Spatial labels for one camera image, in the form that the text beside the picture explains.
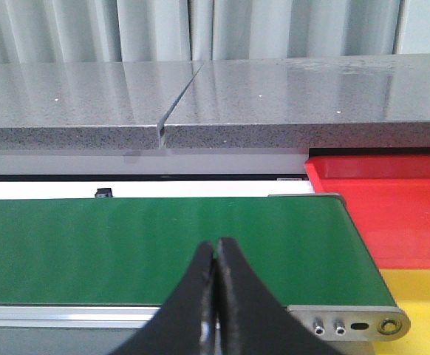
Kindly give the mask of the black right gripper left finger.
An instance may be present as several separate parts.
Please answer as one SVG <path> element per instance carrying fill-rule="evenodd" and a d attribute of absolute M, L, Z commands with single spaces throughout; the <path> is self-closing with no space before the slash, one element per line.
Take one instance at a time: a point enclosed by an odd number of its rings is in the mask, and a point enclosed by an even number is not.
<path fill-rule="evenodd" d="M 198 244 L 182 279 L 157 313 L 113 354 L 214 354 L 213 245 Z"/>

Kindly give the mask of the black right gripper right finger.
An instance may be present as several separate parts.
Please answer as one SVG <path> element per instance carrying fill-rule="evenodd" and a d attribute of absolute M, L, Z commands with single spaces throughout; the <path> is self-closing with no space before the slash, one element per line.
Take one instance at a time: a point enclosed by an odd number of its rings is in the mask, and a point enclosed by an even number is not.
<path fill-rule="evenodd" d="M 223 354 L 340 353 L 286 311 L 232 237 L 219 239 L 217 272 Z"/>

